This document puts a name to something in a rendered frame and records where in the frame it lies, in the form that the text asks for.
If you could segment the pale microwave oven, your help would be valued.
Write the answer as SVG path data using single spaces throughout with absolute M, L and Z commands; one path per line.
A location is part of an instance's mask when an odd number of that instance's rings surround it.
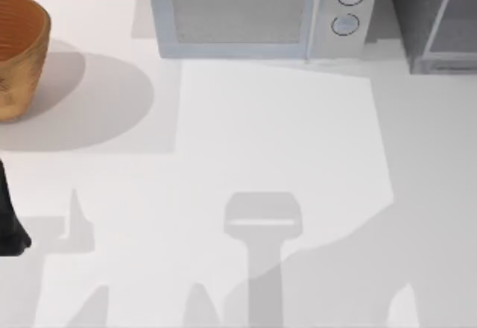
M 159 53 L 183 59 L 360 55 L 375 0 L 151 0 Z

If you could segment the microwave oven door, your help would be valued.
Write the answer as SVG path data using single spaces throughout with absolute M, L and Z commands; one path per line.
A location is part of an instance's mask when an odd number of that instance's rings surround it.
M 164 58 L 306 59 L 313 0 L 151 0 Z

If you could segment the grey cabinet with dark inside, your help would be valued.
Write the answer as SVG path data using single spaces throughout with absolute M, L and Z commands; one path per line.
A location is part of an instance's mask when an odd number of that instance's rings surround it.
M 477 75 L 477 0 L 392 0 L 413 75 Z

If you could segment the brown woven basket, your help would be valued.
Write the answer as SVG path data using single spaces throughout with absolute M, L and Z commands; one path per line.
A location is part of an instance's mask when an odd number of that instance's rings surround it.
M 23 116 L 42 74 L 51 17 L 34 0 L 0 0 L 0 122 Z

